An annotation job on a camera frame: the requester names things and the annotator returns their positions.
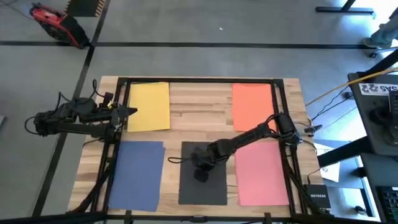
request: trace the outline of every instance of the orange paper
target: orange paper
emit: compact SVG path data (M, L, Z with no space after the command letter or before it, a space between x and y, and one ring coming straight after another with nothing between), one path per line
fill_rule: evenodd
M274 114L270 84L232 86L232 115L235 131L249 131ZM274 121L269 127L276 131Z
M235 152L241 206L288 205L277 141L254 142Z

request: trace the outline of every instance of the black mat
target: black mat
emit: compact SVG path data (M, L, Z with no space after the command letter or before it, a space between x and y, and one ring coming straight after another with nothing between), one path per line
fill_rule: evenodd
M190 157L196 147L205 148L208 142L183 142L182 158ZM178 203L181 205L226 205L226 165L218 165L210 171L206 183L193 177L195 167L190 161L181 163L180 191Z
M100 16L104 0L69 0L66 13L74 17Z

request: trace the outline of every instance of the blue paper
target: blue paper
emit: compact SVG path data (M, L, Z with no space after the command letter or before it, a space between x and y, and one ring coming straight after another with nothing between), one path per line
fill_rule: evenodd
M108 207L155 212L164 154L163 142L121 142Z

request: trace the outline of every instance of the yellow cable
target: yellow cable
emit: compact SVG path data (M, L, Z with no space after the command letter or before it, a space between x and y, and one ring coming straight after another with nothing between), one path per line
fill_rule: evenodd
M338 87L336 87L336 88L334 88L334 89L332 89L330 91L327 91L326 93L316 97L314 100L312 100L311 102L307 103L305 106L311 105L313 102L319 100L320 98L326 96L327 94L329 94L329 93L331 93L331 92L333 92L333 91L335 91L335 90L337 90L337 89L339 89L341 87L344 87L344 86L347 86L347 85L351 85L351 84L354 84L354 83L357 83L357 82L360 82L360 81L363 81L363 80L367 80L368 78L373 78L373 77L376 77L378 75L383 75L383 74L386 74L386 73L389 73L389 72L393 72L393 71L398 71L398 68L390 68L390 69L387 69L387 70L384 70L384 71L381 71L381 72L376 72L376 73L373 73L373 74L370 74L370 75L366 75L365 77L362 77L362 78L359 78L359 79L355 79L355 80L350 81L348 83L344 83L344 84L342 84L342 85L340 85L340 86L338 86Z

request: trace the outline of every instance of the pink paper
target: pink paper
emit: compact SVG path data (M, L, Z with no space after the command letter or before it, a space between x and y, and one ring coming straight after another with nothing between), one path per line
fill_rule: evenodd
M254 142L235 153L241 206L288 205L277 141Z

